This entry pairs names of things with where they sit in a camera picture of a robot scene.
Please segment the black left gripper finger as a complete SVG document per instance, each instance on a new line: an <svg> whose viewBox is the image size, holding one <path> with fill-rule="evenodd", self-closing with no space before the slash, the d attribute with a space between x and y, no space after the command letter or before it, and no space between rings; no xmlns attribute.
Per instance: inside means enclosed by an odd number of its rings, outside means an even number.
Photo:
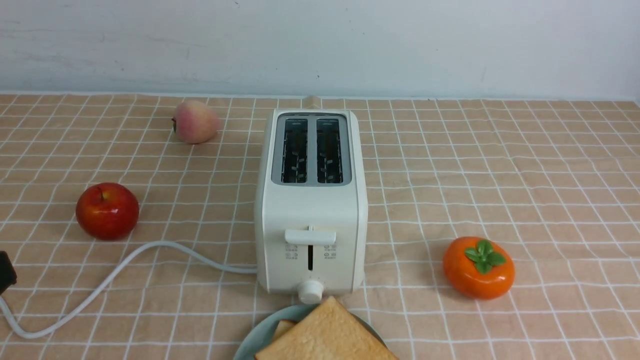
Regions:
<svg viewBox="0 0 640 360"><path fill-rule="evenodd" d="M18 274L6 251L0 251L0 296L18 282Z"/></svg>

